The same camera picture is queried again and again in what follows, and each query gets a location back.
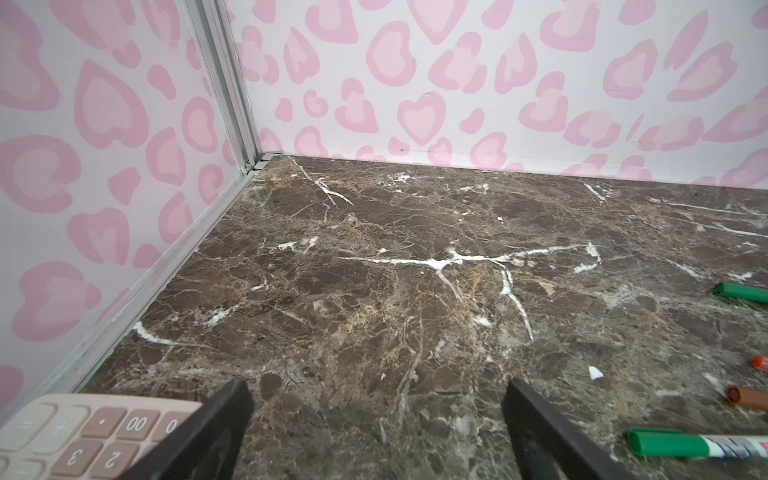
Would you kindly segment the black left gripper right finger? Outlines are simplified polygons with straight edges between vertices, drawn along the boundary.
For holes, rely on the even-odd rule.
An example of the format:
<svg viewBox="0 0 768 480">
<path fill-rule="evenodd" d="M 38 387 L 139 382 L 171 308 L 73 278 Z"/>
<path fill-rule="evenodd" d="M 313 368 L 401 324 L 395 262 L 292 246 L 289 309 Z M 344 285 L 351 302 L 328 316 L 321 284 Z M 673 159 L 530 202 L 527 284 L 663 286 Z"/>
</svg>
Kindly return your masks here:
<svg viewBox="0 0 768 480">
<path fill-rule="evenodd" d="M 526 382 L 507 382 L 501 409 L 523 479 L 634 477 Z"/>
</svg>

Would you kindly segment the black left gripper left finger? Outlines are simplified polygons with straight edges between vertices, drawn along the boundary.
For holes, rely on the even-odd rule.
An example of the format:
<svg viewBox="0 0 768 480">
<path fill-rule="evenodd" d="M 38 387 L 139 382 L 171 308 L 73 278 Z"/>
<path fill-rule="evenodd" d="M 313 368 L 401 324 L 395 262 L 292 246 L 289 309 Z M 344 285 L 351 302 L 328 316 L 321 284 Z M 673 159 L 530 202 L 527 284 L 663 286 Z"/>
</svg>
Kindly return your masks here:
<svg viewBox="0 0 768 480">
<path fill-rule="evenodd" d="M 247 382 L 231 380 L 118 479 L 232 479 L 254 410 Z"/>
</svg>

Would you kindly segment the green cap marker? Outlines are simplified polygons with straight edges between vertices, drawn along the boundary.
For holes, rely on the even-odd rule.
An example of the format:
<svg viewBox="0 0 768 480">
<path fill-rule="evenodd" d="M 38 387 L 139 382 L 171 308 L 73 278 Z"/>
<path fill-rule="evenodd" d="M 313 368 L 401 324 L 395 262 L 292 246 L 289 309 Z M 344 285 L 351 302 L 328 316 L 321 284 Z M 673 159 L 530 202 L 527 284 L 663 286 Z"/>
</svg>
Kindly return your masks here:
<svg viewBox="0 0 768 480">
<path fill-rule="evenodd" d="M 768 290 L 740 285 L 735 283 L 720 282 L 714 286 L 714 294 L 724 298 L 768 303 Z"/>
<path fill-rule="evenodd" d="M 671 458 L 767 458 L 767 437 L 687 434 L 672 430 L 632 428 L 626 433 L 636 456 Z"/>
</svg>

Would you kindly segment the red pen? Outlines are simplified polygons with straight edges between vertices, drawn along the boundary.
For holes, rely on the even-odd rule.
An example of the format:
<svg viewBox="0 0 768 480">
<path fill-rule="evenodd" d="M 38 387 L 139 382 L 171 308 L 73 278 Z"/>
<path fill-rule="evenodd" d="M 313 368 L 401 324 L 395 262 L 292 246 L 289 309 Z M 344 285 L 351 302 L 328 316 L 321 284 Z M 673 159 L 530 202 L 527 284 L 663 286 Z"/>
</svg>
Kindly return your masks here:
<svg viewBox="0 0 768 480">
<path fill-rule="evenodd" d="M 759 369 L 759 370 L 762 370 L 762 371 L 767 371 L 768 370 L 768 357 L 767 356 L 763 356 L 763 355 L 757 355 L 757 356 L 755 356 L 752 359 L 751 365 L 755 369 Z"/>
</svg>

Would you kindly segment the pink calculator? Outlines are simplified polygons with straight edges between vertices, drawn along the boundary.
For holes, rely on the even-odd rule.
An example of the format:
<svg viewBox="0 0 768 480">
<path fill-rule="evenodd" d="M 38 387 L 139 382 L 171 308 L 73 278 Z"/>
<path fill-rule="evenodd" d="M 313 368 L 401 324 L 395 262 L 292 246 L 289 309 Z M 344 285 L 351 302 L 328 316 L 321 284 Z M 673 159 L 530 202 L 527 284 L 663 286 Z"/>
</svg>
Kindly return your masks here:
<svg viewBox="0 0 768 480">
<path fill-rule="evenodd" d="M 41 396 L 1 428 L 1 477 L 115 479 L 200 407 L 168 398 Z"/>
</svg>

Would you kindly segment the brown cap marker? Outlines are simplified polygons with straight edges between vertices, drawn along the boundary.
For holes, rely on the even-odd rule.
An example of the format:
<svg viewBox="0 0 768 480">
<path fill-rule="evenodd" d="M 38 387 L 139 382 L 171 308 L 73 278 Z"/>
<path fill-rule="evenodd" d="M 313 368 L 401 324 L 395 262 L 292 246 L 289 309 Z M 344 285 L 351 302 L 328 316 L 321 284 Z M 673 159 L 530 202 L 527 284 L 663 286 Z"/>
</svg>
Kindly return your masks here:
<svg viewBox="0 0 768 480">
<path fill-rule="evenodd" d="M 730 385 L 726 388 L 729 403 L 744 408 L 768 411 L 768 393 Z"/>
</svg>

